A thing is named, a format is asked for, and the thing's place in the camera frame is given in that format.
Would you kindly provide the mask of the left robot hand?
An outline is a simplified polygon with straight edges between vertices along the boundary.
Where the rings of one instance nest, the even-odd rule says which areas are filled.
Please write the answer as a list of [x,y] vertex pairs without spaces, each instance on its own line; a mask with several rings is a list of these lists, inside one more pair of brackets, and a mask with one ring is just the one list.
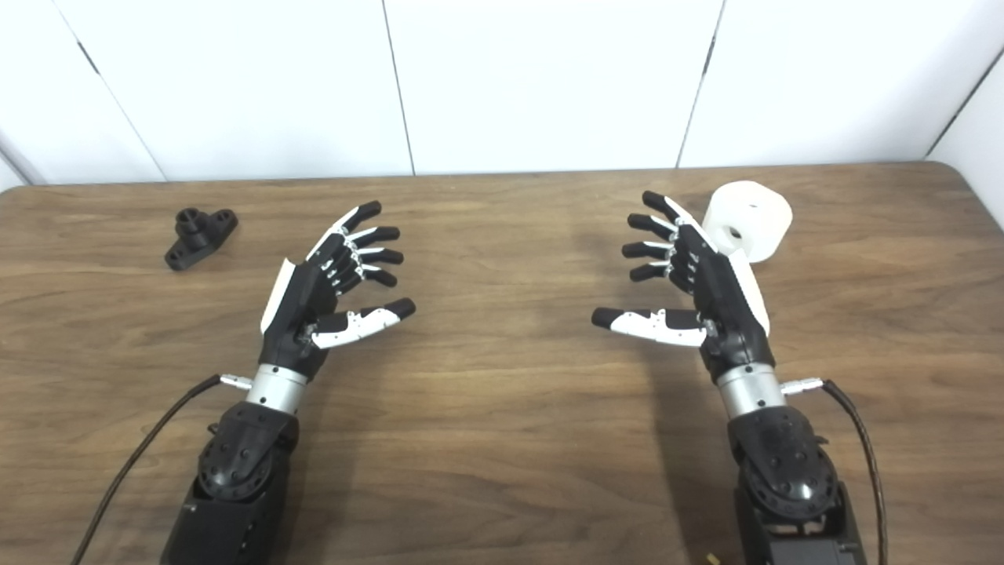
[[352,208],[319,237],[304,261],[283,261],[260,323],[260,365],[312,381],[330,349],[358,342],[415,314],[411,299],[357,312],[337,310],[340,299],[366,280],[397,286],[397,278],[383,264],[404,261],[404,254],[384,247],[384,242],[398,239],[399,229],[359,229],[380,212],[379,201]]

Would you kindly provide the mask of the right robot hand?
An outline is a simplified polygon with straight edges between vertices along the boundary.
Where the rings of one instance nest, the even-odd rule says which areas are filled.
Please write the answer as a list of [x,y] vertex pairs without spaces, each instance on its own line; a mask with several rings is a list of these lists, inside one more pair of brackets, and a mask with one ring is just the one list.
[[688,294],[689,310],[596,308],[593,326],[620,335],[697,348],[713,381],[731,370],[775,367],[769,346],[769,317],[749,261],[741,250],[725,253],[684,207],[653,191],[642,202],[659,215],[631,213],[628,225],[652,232],[659,241],[623,246],[626,258],[648,257],[630,271],[632,282],[664,279]]

